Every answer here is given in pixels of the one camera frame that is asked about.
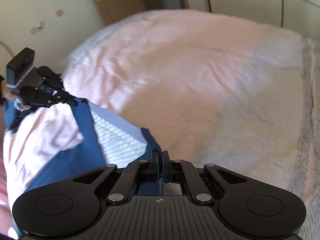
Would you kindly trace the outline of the person left hand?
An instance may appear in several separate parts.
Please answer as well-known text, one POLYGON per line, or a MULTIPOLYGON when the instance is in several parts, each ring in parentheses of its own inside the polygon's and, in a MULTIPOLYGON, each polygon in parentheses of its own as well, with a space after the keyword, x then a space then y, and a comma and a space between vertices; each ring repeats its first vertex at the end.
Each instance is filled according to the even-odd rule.
POLYGON ((14 92, 12 92, 7 87, 7 82, 3 76, 0 76, 0 82, 1 82, 1 101, 0 106, 3 107, 6 101, 13 101, 18 98, 18 95, 14 92))

